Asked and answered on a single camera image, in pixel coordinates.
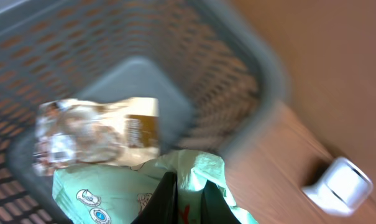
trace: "packaged bread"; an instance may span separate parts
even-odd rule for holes
[[[78,163],[135,166],[159,155],[158,103],[65,99],[44,103],[36,122],[33,167],[40,175]]]

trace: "green plastic bag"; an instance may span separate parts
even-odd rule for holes
[[[201,194],[207,181],[218,186],[241,223],[257,223],[236,205],[226,185],[223,160],[200,151],[173,151],[135,167],[68,167],[55,172],[52,195],[74,223],[131,223],[168,171],[178,177],[179,223],[200,223]]]

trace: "printed logo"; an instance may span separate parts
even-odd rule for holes
[[[149,200],[150,200],[151,197],[152,197],[151,193],[148,193],[148,194],[138,194],[137,200],[138,200],[138,202],[140,204],[139,214],[144,210],[144,208],[148,204],[148,202],[149,202]]]
[[[77,192],[76,198],[83,204],[91,207],[97,207],[101,204],[101,198],[93,195],[89,190],[79,190],[79,192]]]
[[[91,218],[98,224],[111,224],[111,217],[102,208],[93,208],[89,211]]]

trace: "white object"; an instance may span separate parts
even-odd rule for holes
[[[54,134],[50,137],[49,162],[67,162],[75,159],[76,145],[73,138],[66,134]]]
[[[349,216],[373,190],[371,180],[351,161],[337,158],[322,177],[302,191],[330,215]]]

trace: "red print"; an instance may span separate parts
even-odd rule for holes
[[[189,205],[185,207],[185,211],[183,213],[181,210],[178,209],[178,213],[180,214],[182,218],[183,224],[189,224],[189,219],[188,219],[189,209],[190,209]]]

